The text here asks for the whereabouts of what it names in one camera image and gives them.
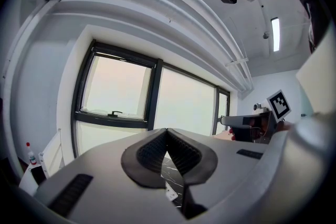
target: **ceiling light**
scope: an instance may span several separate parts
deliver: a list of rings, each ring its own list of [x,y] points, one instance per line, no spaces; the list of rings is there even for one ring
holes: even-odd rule
[[[273,18],[271,20],[273,28],[273,51],[280,49],[280,20],[279,18]]]

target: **white ceiling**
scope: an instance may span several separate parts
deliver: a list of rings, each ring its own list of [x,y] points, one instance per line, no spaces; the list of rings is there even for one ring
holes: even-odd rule
[[[220,0],[203,0],[225,23],[243,55],[249,59],[251,75],[299,69],[309,57],[309,19],[299,0],[238,0],[224,4]],[[272,51],[270,20],[280,19],[280,50]]]

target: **window handle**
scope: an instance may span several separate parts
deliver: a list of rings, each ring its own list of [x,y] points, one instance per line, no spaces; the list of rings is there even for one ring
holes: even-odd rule
[[[121,111],[112,111],[112,114],[107,114],[108,117],[118,117],[118,115],[115,115],[116,112],[122,113]]]

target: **bottle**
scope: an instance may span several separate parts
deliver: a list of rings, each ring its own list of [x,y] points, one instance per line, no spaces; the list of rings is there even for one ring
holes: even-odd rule
[[[29,157],[30,163],[33,165],[37,164],[34,152],[30,149],[30,144],[27,142],[26,145],[28,148],[28,157]]]

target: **window frame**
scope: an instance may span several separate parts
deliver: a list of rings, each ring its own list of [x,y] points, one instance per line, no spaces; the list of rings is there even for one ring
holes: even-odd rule
[[[110,58],[114,60],[120,60],[120,58],[118,57],[121,57],[122,59],[125,59],[126,62],[152,69],[145,105],[145,115],[143,120],[112,118],[109,116],[80,111],[86,81],[92,61],[95,56]],[[130,51],[114,45],[104,44],[94,39],[92,40],[80,66],[72,97],[70,123],[72,149],[75,158],[79,156],[76,130],[77,121],[104,126],[147,129],[148,131],[153,130],[163,67],[216,88],[212,135],[216,134],[217,122],[220,122],[221,120],[220,118],[218,118],[219,94],[221,93],[227,96],[226,115],[229,116],[230,92],[188,71],[185,71],[169,63],[163,62],[162,59],[154,59],[134,51]]]

